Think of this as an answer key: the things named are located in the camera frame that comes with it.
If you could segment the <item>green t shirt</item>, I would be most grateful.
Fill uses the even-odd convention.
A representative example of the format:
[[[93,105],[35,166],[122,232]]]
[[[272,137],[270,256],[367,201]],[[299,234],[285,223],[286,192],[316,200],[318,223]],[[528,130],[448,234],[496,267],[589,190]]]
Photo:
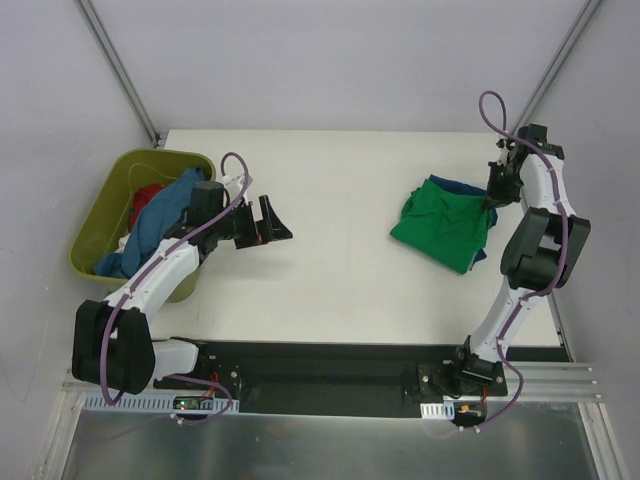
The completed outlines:
[[[405,201],[390,236],[464,275],[485,250],[492,210],[482,208],[484,198],[448,193],[428,178]]]

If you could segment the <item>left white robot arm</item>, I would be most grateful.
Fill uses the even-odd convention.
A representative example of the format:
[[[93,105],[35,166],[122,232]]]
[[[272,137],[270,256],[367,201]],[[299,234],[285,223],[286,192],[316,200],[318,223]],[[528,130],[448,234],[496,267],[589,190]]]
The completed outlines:
[[[189,205],[139,271],[104,300],[79,306],[71,361],[75,379],[100,386],[104,394],[138,394],[151,381],[172,375],[191,389],[209,382],[212,367],[195,342],[154,340],[150,324],[220,242],[245,249],[292,238],[268,196],[260,196],[262,217],[254,218],[247,197],[251,183],[248,174],[197,183]]]

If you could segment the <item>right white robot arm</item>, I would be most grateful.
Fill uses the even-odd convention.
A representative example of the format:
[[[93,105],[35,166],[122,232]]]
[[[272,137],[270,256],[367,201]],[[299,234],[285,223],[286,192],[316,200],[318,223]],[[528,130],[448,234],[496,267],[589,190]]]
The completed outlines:
[[[500,262],[503,283],[481,325],[456,351],[450,382],[456,396],[506,390],[506,353],[530,311],[563,287],[591,231],[571,207],[563,181],[564,151],[547,141],[546,127],[529,124],[502,143],[490,165],[485,203],[498,208],[527,201],[528,207]]]

